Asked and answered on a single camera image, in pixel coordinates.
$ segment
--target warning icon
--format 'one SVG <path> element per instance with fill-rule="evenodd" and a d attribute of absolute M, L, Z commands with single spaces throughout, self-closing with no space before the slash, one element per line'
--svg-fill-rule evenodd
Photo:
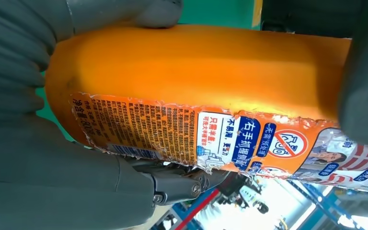
<path fill-rule="evenodd" d="M 269 154 L 278 158 L 294 158 L 305 152 L 307 138 L 295 130 L 280 130 L 274 134 Z"/>

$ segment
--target gloved hand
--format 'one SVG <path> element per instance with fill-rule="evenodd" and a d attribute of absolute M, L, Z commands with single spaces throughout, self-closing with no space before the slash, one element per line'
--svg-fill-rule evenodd
<path fill-rule="evenodd" d="M 168 28 L 180 14 L 178 0 L 0 0 L 0 230 L 124 229 L 153 214 L 153 180 L 66 141 L 36 116 L 35 89 L 57 42 L 128 19 Z"/>

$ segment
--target orange label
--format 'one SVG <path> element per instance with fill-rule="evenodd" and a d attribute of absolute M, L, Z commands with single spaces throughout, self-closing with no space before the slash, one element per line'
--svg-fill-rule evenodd
<path fill-rule="evenodd" d="M 291 175 L 318 133 L 334 123 L 211 107 L 163 104 L 109 95 L 71 96 L 73 113 L 90 143 L 119 154 L 203 168 Z"/>

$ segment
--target finger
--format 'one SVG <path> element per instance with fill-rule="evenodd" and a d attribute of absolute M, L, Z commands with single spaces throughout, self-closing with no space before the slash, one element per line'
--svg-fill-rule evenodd
<path fill-rule="evenodd" d="M 147 28 L 170 28 L 178 23 L 181 12 L 181 0 L 154 0 L 135 18 L 135 23 Z"/>

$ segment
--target metal rack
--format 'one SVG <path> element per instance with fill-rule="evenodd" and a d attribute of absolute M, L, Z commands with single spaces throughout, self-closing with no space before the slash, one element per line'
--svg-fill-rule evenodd
<path fill-rule="evenodd" d="M 303 196 L 305 196 L 307 199 L 309 199 L 313 204 L 316 205 L 328 218 L 331 220 L 336 226 L 340 227 L 341 229 L 347 229 L 351 230 L 352 228 L 345 227 L 344 225 L 339 223 L 339 217 L 345 216 L 348 219 L 350 219 L 355 229 L 358 230 L 365 230 L 361 226 L 359 226 L 353 219 L 350 214 L 348 214 L 345 210 L 340 208 L 338 205 L 336 205 L 334 202 L 331 202 L 328 200 L 326 196 L 324 196 L 317 188 L 312 186 L 311 184 L 302 184 L 304 189 L 302 189 L 300 186 L 298 186 L 296 183 L 294 183 L 291 180 L 288 180 L 288 182 L 297 190 L 299 191 Z M 334 215 L 333 212 L 329 211 L 329 207 L 335 210 L 338 216 Z"/>

